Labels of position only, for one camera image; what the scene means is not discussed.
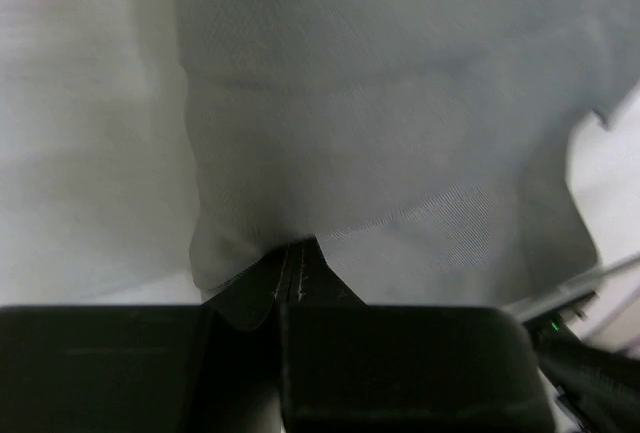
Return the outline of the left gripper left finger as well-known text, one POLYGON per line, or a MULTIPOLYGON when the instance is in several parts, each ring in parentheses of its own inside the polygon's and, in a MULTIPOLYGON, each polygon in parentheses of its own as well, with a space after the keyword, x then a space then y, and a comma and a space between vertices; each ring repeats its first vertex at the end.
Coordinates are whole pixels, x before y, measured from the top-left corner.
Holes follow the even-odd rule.
POLYGON ((5 432, 278 432, 276 299, 267 255, 200 305, 1 311, 5 432))

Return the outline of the grey pleated skirt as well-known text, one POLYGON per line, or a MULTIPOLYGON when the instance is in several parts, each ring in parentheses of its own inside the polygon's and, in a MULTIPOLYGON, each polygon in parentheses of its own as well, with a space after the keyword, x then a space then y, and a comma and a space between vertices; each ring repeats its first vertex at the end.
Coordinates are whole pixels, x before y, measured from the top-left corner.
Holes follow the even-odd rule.
POLYGON ((175 0, 215 291, 316 237, 375 302, 508 305, 593 267, 566 183, 639 79, 639 0, 175 0))

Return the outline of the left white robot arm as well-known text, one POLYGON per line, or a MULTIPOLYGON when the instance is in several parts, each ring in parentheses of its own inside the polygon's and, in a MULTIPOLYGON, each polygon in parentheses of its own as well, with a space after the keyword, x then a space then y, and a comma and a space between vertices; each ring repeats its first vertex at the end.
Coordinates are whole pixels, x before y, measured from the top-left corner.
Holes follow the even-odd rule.
POLYGON ((1 311, 5 432, 582 432, 639 428, 639 363, 523 311, 368 306, 309 238, 201 305, 1 311))

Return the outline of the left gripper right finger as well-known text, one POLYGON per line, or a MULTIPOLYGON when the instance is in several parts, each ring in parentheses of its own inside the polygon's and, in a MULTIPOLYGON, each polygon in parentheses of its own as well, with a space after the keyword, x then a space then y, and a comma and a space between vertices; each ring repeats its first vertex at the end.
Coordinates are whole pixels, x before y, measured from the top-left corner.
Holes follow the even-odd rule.
POLYGON ((552 432, 525 329, 491 308, 364 304, 318 243, 287 247, 280 401, 289 432, 552 432))

